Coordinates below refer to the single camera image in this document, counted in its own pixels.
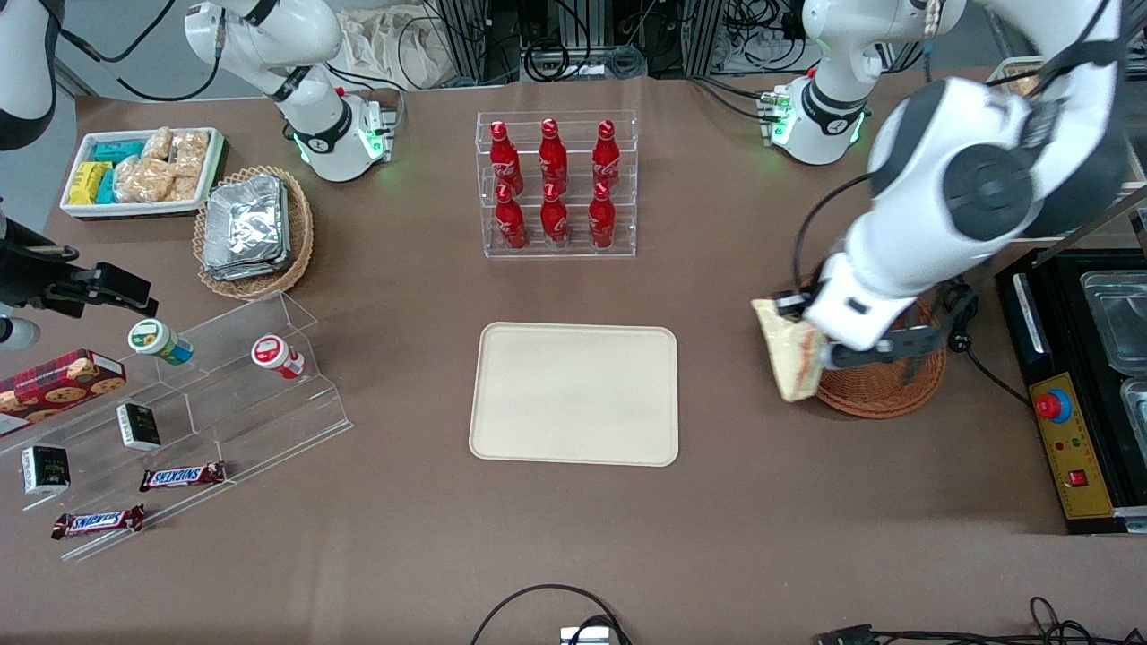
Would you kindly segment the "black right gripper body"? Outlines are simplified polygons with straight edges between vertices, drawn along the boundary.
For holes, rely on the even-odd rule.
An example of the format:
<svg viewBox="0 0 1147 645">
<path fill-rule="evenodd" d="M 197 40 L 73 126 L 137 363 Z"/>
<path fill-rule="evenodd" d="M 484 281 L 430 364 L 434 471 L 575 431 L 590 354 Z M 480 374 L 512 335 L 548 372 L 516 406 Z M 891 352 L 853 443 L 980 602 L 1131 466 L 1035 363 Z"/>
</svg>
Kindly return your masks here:
<svg viewBox="0 0 1147 645">
<path fill-rule="evenodd" d="M 97 305 L 97 294 L 75 275 L 81 257 L 73 246 L 55 244 L 26 226 L 1 222 L 1 301 L 13 309 L 32 306 L 81 318 L 86 305 Z"/>
</svg>

